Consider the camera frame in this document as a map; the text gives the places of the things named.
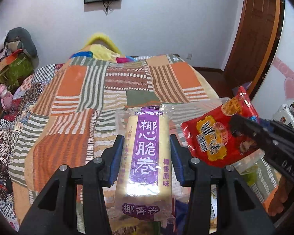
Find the person's right hand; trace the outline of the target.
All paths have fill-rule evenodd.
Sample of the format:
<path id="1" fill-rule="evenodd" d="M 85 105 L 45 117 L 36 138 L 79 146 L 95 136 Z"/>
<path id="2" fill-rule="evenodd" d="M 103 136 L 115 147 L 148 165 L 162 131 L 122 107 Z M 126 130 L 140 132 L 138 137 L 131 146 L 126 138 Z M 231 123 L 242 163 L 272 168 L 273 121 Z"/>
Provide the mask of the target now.
<path id="1" fill-rule="evenodd" d="M 270 216 L 281 214 L 284 210 L 284 203 L 288 200 L 288 195 L 293 187 L 294 184 L 291 181 L 285 177 L 280 178 L 278 188 L 269 204 L 268 213 Z"/>

